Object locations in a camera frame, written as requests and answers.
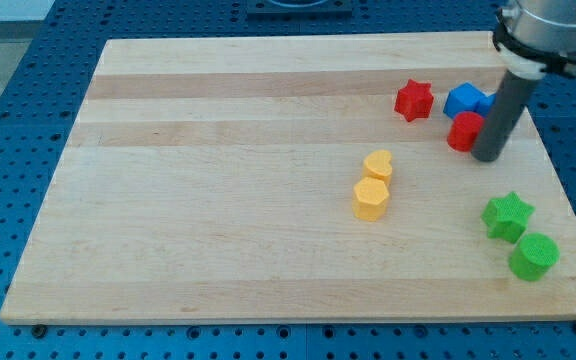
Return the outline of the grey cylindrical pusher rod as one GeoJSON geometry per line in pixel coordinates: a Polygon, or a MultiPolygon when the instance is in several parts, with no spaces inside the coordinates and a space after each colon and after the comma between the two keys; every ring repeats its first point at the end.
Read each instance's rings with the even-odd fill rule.
{"type": "Polygon", "coordinates": [[[507,70],[495,100],[471,149],[480,162],[494,162],[501,155],[539,80],[525,79],[507,70]]]}

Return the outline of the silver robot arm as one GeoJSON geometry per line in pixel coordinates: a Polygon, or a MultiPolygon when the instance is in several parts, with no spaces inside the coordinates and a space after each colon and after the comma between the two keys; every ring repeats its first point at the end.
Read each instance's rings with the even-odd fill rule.
{"type": "Polygon", "coordinates": [[[496,13],[492,44],[506,72],[471,155],[501,155],[532,94],[548,74],[576,78],[576,0],[511,0],[496,13]]]}

